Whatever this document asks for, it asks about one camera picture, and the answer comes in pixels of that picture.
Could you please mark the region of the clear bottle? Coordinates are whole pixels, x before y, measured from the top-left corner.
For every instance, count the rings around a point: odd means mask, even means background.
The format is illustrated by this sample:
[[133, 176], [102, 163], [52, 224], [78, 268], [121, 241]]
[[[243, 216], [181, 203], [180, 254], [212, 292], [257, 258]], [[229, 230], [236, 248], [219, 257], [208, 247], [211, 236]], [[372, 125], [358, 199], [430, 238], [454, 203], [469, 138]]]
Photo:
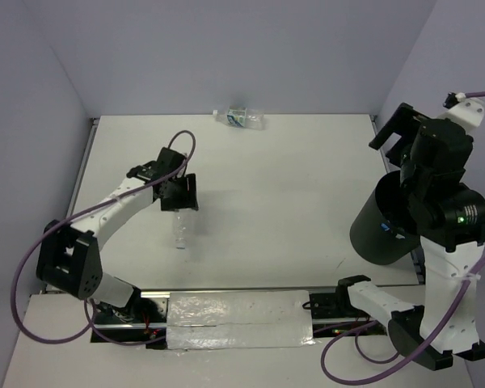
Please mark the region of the clear bottle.
[[194, 232], [195, 211], [191, 209], [181, 209], [174, 213], [173, 236], [175, 248], [185, 250]]
[[385, 233], [391, 234], [396, 239], [405, 239], [405, 231], [403, 228], [399, 228], [389, 222], [382, 222], [381, 228]]

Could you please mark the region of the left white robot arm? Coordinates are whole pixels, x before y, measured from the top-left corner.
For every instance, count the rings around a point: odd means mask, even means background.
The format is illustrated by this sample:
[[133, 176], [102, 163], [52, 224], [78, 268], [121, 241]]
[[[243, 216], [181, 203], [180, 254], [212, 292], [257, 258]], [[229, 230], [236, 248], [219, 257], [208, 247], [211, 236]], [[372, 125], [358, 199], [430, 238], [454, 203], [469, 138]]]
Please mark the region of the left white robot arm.
[[42, 243], [36, 276], [79, 300], [94, 299], [124, 322], [150, 315], [157, 306], [141, 290], [103, 270], [100, 252], [130, 218], [159, 202], [163, 212], [197, 211], [196, 177], [186, 173], [186, 156], [168, 147], [155, 160], [129, 170], [101, 209], [76, 218]]

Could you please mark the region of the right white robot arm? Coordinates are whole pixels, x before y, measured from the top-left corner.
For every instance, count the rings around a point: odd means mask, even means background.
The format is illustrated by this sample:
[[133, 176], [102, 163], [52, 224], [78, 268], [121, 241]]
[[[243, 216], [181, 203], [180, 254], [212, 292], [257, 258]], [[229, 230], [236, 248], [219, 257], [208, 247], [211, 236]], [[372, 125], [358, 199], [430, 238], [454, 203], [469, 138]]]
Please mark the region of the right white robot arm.
[[394, 169], [378, 180], [349, 231], [354, 251], [371, 264], [390, 265], [421, 249], [424, 303], [403, 302], [362, 275], [340, 280], [335, 296], [342, 315], [366, 313], [399, 354], [430, 370], [450, 367], [455, 357], [485, 358], [475, 323], [485, 197], [462, 180], [485, 107], [464, 93], [450, 94], [444, 107], [432, 118], [402, 103], [376, 134], [375, 150], [398, 136], [386, 152]]

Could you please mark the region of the black round bin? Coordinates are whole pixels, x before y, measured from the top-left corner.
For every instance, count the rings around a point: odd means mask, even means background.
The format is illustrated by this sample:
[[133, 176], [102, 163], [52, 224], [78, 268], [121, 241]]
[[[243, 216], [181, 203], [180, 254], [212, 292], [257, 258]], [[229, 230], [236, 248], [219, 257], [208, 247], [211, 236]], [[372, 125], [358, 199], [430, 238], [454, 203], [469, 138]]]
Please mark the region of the black round bin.
[[[403, 228], [406, 238], [396, 239], [385, 233], [382, 222]], [[389, 172], [378, 181], [352, 223], [349, 237], [355, 252], [376, 265], [393, 264], [420, 246], [415, 221], [400, 187], [399, 171]]]

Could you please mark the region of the labelled bottle at back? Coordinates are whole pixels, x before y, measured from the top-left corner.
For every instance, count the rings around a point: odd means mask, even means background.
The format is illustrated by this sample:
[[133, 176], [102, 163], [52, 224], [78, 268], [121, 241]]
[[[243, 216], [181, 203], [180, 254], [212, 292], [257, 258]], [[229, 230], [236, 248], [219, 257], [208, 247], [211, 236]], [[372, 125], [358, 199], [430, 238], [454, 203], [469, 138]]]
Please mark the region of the labelled bottle at back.
[[224, 125], [239, 129], [264, 129], [264, 114], [254, 109], [230, 106], [213, 110], [213, 118]]

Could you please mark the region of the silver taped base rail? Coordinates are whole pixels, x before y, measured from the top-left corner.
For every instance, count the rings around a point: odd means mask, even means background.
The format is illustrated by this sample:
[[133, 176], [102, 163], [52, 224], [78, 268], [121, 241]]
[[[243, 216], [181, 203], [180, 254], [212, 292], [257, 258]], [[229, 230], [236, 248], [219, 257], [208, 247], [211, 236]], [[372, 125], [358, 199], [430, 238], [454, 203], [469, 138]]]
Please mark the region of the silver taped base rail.
[[334, 293], [171, 293], [149, 299], [131, 322], [99, 310], [91, 341], [158, 350], [298, 348], [367, 320], [360, 311], [341, 309]]

